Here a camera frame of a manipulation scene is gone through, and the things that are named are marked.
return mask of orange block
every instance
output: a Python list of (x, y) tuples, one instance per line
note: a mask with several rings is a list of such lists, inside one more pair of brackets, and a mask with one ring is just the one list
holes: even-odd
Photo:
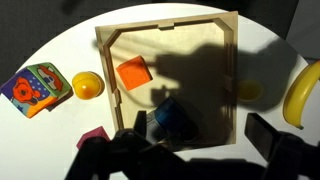
[(128, 91), (152, 80), (149, 69), (141, 56), (120, 64), (116, 69)]

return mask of round table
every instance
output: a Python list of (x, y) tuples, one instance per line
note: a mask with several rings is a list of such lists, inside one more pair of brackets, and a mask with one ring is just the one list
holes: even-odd
[[(158, 20), (225, 12), (191, 4), (148, 4), (102, 14), (48, 42), (21, 67), (52, 62), (71, 82), (80, 71), (93, 71), (103, 76), (95, 27), (102, 25)], [(320, 140), (320, 84), (317, 83), (305, 106), (299, 130), (287, 124), (282, 116), (285, 92), (307, 65), (305, 60), (284, 40), (265, 27), (239, 16), (238, 78), (254, 78), (264, 86), (264, 99), (256, 104), (238, 104), (236, 144), (181, 151), (190, 158), (244, 158), (266, 165), (266, 161), (244, 135), (248, 112), (258, 112), (278, 130), (291, 132), (310, 144)], [(51, 112), (43, 110), (27, 119), (0, 96), (1, 179), (63, 179), (78, 152), (81, 135), (103, 126), (112, 138), (115, 134), (107, 92), (89, 101), (72, 96)]]

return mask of yellow banana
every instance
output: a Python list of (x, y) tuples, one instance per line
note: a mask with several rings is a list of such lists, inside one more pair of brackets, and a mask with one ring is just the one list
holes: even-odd
[(301, 125), (303, 107), (319, 78), (320, 60), (309, 64), (294, 80), (283, 104), (283, 116), (289, 124), (303, 129)]

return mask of yellow ball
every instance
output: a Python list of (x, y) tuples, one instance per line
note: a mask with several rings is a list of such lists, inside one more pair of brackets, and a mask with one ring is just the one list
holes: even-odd
[(91, 72), (80, 72), (72, 79), (75, 94), (84, 100), (98, 96), (102, 89), (102, 83), (100, 78)]

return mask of cartoon character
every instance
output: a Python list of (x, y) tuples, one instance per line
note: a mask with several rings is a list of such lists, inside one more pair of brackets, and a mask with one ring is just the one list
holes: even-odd
[(53, 90), (62, 91), (63, 83), (51, 67), (39, 65), (38, 73)]
[(33, 90), (27, 79), (19, 77), (13, 87), (13, 97), (21, 103), (36, 105), (41, 93), (38, 90)]

